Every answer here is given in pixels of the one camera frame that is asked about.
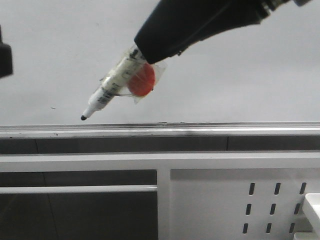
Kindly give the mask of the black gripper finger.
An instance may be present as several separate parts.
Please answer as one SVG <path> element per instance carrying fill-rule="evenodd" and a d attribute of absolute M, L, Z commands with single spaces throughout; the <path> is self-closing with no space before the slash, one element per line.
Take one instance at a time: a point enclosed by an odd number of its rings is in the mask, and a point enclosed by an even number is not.
<path fill-rule="evenodd" d="M 0 77 L 4 78 L 13 74 L 12 48 L 3 42 L 2 30 L 0 31 Z"/>
<path fill-rule="evenodd" d="M 134 42 L 154 64 L 219 33 L 258 25 L 272 9 L 269 0 L 161 0 Z"/>

